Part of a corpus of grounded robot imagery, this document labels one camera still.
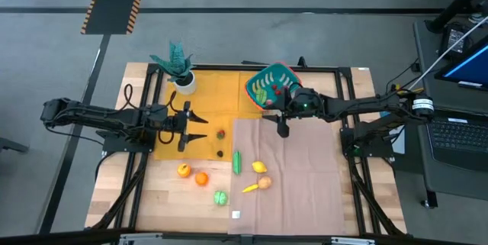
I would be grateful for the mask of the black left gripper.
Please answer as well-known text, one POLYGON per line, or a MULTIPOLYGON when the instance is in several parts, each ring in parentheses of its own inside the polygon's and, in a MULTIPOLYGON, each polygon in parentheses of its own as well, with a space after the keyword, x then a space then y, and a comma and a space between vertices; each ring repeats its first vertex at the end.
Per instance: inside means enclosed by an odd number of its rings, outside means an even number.
POLYGON ((169 115, 163 122, 162 129, 159 131, 159 142, 162 144, 170 144, 176 134, 180 134, 177 150, 183 152, 185 150, 186 143, 193 140, 205 138, 206 134, 186 134, 187 123, 189 121, 207 124, 208 121, 197 116, 193 111, 190 111, 191 103, 186 101, 182 110, 176 110, 172 106, 172 100, 168 102, 168 106, 174 111, 173 115, 169 115), (169 132, 171 134, 169 140, 164 141, 162 139, 162 133, 169 132))

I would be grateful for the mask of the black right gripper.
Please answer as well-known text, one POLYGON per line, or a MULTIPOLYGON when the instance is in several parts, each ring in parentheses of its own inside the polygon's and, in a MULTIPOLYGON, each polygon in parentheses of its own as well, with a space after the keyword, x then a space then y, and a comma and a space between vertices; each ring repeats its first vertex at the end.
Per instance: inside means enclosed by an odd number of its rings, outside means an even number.
POLYGON ((280 137, 289 136, 287 119, 292 118, 322 118, 325 117, 325 104, 323 98, 313 89, 298 87, 291 91, 289 88, 282 88, 281 94, 273 95, 273 102, 276 102, 276 109, 281 115, 263 115, 262 118, 278 122, 277 132, 280 137))

